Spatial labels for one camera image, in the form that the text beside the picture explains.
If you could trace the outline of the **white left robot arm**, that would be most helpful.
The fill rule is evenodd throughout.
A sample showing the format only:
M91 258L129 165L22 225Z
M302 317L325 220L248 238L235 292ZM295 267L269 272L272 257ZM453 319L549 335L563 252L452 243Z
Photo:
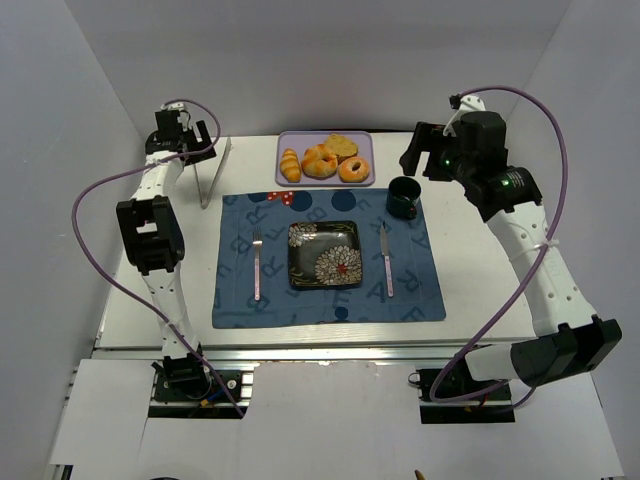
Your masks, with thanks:
M211 144L206 124L191 123L183 102L155 113L156 130L145 143L145 170L132 197L116 206L127 259L136 267L151 295L162 337L162 355L182 359L199 348L181 286L185 242L169 195L185 167L211 158L200 151Z

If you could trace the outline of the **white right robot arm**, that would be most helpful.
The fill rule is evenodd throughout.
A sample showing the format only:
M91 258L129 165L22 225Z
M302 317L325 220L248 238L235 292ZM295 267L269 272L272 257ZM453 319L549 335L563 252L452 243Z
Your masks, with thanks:
M533 339L473 348L460 367L476 382L520 380L538 387L593 371L622 331L584 298L547 223L533 176L509 164L505 141L506 123L495 112L467 112L450 126L419 122L400 164L414 175L427 153L425 177L463 187L506 253L529 306Z

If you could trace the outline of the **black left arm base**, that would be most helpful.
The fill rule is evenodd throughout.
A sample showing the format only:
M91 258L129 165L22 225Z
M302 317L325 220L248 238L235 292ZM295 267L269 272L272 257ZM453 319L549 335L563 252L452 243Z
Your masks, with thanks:
M211 370L191 353L181 359L154 361L149 418L240 420L247 406L241 370Z

